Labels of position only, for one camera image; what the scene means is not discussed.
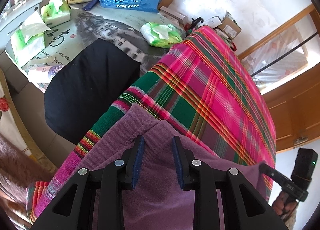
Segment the black cloth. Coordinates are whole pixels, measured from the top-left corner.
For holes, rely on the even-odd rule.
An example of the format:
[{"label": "black cloth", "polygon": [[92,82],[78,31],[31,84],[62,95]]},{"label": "black cloth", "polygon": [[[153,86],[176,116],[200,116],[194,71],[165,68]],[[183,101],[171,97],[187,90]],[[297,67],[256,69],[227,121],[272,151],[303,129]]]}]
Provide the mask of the black cloth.
[{"label": "black cloth", "polygon": [[44,93],[48,126],[77,145],[139,72],[139,62],[97,39],[52,78]]}]

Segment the wooden cabinet door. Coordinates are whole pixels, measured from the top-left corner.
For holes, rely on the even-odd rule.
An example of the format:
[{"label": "wooden cabinet door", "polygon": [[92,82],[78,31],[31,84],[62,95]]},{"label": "wooden cabinet door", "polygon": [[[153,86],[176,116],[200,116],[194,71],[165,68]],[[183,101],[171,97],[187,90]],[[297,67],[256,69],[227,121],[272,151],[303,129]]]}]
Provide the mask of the wooden cabinet door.
[{"label": "wooden cabinet door", "polygon": [[276,127],[276,151],[320,137],[320,63],[263,95]]}]

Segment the tissue pack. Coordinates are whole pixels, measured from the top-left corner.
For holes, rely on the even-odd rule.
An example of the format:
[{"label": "tissue pack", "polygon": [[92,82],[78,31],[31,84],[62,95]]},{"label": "tissue pack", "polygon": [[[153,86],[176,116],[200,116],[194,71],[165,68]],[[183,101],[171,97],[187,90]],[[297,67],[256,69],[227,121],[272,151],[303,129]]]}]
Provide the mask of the tissue pack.
[{"label": "tissue pack", "polygon": [[10,37],[18,67],[24,66],[30,59],[45,49],[44,31],[47,30],[50,30],[50,28],[44,24],[39,13],[35,11]]},{"label": "tissue pack", "polygon": [[171,24],[146,23],[141,27],[140,32],[149,45],[155,47],[170,48],[182,42],[179,32]]},{"label": "tissue pack", "polygon": [[70,20],[70,8],[64,0],[50,0],[41,8],[44,23],[52,28]]}]

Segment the hand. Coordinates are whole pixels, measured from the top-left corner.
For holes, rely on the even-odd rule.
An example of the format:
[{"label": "hand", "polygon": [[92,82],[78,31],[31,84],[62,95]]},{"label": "hand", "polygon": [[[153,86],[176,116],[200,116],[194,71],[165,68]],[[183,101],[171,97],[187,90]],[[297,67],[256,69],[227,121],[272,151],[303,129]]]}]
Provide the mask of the hand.
[{"label": "hand", "polygon": [[287,204],[284,207],[284,202],[282,198],[284,197],[285,193],[283,191],[280,192],[279,196],[276,198],[276,200],[272,204],[272,208],[275,210],[275,212],[280,216],[282,215],[282,210],[285,208],[285,212],[290,214],[292,210],[295,209],[297,202],[292,202]]}]

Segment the bedsheet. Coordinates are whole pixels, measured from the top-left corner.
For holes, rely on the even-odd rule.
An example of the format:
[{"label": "bedsheet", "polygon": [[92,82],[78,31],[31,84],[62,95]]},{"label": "bedsheet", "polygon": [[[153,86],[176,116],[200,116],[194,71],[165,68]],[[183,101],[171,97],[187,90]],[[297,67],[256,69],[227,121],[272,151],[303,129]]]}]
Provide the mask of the bedsheet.
[{"label": "bedsheet", "polygon": [[[235,54],[208,26],[174,45],[130,86],[95,123],[49,184],[28,191],[35,221],[76,166],[133,103],[212,155],[242,165],[265,161],[275,167],[275,128],[267,106]],[[272,181],[265,177],[267,194]]]}]

